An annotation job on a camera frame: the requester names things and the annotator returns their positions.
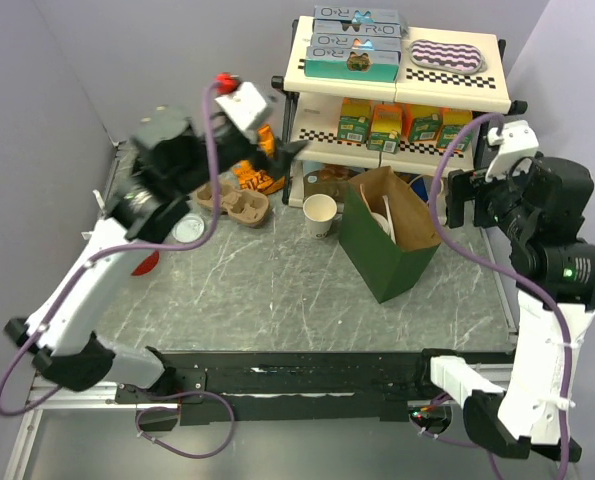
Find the brown paper bag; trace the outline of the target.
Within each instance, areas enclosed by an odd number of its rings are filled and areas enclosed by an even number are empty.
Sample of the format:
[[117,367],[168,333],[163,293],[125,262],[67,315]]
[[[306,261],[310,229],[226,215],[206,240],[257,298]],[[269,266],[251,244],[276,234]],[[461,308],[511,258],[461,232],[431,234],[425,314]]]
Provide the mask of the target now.
[[381,235],[384,231],[367,211],[359,191],[365,186],[366,197],[373,212],[386,218],[382,196],[387,195],[394,222],[397,245],[404,251],[436,248],[441,239],[433,225],[429,208],[391,167],[368,170],[349,180],[344,214],[354,214]]

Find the white paper coffee cup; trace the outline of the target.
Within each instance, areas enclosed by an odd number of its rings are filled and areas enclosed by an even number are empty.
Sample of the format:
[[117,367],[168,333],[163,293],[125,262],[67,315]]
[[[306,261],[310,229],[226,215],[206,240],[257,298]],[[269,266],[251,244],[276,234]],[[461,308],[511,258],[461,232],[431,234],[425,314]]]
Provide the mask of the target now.
[[384,233],[389,235],[391,229],[388,220],[383,215],[376,212],[372,212],[371,216],[377,222],[380,228],[384,231]]

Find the brown cardboard cup carrier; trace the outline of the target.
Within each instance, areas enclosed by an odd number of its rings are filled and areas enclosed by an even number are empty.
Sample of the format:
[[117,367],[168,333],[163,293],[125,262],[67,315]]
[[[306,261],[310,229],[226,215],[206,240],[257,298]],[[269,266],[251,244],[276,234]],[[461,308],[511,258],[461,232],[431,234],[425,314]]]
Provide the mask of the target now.
[[373,219],[375,219],[375,217],[374,217],[374,212],[373,212],[373,210],[371,209],[371,206],[370,206],[370,204],[369,204],[369,202],[368,202],[368,199],[367,199],[367,197],[366,197],[365,186],[364,186],[364,184],[363,184],[363,183],[361,183],[361,184],[359,185],[359,191],[360,191],[360,195],[361,195],[362,201],[363,201],[363,203],[364,203],[364,205],[365,205],[365,207],[366,207],[367,211],[369,212],[369,214],[371,215],[371,217],[372,217]]

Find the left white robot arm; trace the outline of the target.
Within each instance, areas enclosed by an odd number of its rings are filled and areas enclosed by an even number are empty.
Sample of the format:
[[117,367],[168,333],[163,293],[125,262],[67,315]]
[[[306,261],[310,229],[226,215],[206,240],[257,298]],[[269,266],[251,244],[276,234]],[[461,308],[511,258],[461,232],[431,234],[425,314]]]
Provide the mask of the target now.
[[79,258],[36,312],[6,324],[7,336],[21,354],[31,354],[45,380],[73,392],[101,381],[129,384],[154,402],[172,395],[174,368],[160,352],[107,341],[96,325],[132,272],[167,249],[192,192],[217,185],[243,160],[278,176],[287,172],[308,143],[261,134],[266,121],[245,129],[220,110],[208,113],[197,133],[184,111],[161,107],[141,122],[131,138],[133,170],[106,202]]

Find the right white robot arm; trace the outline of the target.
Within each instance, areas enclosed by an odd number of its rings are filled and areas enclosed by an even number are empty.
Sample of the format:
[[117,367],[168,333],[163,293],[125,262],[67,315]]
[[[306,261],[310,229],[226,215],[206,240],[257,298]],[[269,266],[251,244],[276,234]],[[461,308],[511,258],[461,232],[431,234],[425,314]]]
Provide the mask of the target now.
[[564,414],[579,349],[595,316],[595,245],[579,238],[583,211],[594,190],[589,170],[553,157],[516,161],[489,179],[485,170],[448,176],[448,224],[460,226],[474,201],[489,224],[511,243],[510,276],[519,284],[520,326],[510,382],[501,388],[451,350],[426,350],[414,373],[425,398],[448,394],[463,411],[469,439],[502,458],[537,452],[576,462]]

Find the orange kettle chips bag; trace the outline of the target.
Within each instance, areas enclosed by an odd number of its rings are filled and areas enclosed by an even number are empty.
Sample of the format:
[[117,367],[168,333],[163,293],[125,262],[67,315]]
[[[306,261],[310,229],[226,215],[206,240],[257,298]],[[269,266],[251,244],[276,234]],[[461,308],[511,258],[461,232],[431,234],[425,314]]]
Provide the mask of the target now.
[[[275,136],[268,124],[258,129],[258,145],[268,155],[275,154]],[[248,160],[242,160],[231,168],[241,189],[253,190],[264,195],[271,195],[281,190],[285,178],[273,179],[266,171],[252,166]]]

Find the blue snack bag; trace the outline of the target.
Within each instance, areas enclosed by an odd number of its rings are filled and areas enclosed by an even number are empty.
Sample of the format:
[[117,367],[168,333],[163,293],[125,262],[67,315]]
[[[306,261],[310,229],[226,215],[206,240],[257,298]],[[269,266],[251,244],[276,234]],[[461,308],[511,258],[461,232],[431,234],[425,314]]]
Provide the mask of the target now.
[[424,203],[428,203],[428,192],[424,178],[424,175],[417,175],[408,182],[408,185]]

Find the brown snack bag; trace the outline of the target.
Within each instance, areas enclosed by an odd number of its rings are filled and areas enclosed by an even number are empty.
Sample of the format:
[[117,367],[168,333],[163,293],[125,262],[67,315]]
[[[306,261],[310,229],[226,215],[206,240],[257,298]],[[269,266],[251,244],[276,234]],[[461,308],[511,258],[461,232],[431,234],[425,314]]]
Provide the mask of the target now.
[[305,162],[303,170],[304,197],[323,194],[342,203],[349,180],[363,172],[362,168]]

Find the green juice carton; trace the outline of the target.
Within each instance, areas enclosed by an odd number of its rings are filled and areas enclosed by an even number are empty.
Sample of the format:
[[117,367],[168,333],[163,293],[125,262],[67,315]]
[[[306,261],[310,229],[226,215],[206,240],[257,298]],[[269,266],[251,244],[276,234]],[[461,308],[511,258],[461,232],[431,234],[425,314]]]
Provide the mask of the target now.
[[438,107],[405,104],[404,133],[409,143],[433,141],[442,125]]
[[364,143],[370,130],[371,111],[370,100],[345,97],[341,103],[337,139]]
[[458,136],[463,127],[472,120],[473,113],[470,110],[443,107],[441,109],[441,127],[435,143],[436,148],[441,150],[446,149]]

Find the cream three-tier shelf rack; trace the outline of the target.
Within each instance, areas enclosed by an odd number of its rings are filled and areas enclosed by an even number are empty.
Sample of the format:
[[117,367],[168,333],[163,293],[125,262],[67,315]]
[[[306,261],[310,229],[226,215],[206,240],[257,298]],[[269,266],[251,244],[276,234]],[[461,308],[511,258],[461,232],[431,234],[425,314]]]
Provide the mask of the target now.
[[463,76],[422,68],[402,59],[398,77],[391,83],[323,79],[305,74],[306,49],[313,35],[314,20],[301,16],[292,23],[291,53],[286,72],[275,76],[272,85],[286,97],[282,136],[284,140],[309,142],[286,177],[282,201],[299,208],[304,193],[304,164],[307,161],[346,167],[389,166],[397,172],[431,175],[441,157],[432,142],[411,144],[407,140],[392,153],[371,151],[337,137],[338,117],[345,97],[374,103],[420,104],[469,110],[474,115],[499,112],[521,115],[527,104],[510,97],[502,59],[505,42],[493,34],[412,27],[403,42],[428,39],[444,43],[471,44],[479,48],[487,63],[484,72]]

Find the teal front R&O box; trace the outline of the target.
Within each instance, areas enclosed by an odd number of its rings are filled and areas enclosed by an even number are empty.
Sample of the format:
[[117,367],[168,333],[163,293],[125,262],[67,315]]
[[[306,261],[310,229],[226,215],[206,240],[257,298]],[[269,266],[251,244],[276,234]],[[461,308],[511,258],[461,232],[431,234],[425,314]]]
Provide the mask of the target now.
[[400,56],[397,51],[309,46],[304,72],[307,77],[392,83]]

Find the dark green paper bag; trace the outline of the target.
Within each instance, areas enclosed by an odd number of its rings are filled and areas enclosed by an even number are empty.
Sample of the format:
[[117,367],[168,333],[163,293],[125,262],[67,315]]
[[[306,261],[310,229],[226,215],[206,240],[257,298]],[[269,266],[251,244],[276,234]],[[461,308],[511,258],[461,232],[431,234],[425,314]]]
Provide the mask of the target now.
[[438,247],[404,251],[387,234],[381,235],[354,214],[342,216],[339,242],[379,303],[412,289]]

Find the purple wavy pattern pouch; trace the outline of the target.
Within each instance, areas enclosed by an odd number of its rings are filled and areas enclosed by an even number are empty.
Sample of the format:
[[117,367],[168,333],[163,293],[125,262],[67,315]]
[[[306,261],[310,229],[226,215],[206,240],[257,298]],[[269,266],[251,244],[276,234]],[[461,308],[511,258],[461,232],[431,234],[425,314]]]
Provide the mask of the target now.
[[474,75],[487,69],[485,56],[471,44],[419,39],[409,45],[408,53],[411,61],[422,68],[460,75]]

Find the grey back R&O box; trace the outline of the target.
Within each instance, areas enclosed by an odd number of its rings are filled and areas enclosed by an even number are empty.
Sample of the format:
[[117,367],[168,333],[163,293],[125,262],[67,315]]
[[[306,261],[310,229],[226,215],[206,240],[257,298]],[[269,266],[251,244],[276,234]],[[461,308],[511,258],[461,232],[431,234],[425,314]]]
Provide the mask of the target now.
[[403,39],[408,37],[409,28],[397,10],[317,5],[313,32]]

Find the red straw holder cup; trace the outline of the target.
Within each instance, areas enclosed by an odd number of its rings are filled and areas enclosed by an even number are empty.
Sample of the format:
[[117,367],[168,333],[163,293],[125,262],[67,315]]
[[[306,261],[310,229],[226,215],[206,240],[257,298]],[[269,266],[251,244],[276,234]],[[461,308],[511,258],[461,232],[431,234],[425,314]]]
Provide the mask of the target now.
[[132,276],[138,277],[150,273],[159,263],[160,253],[154,251],[146,257],[131,273]]

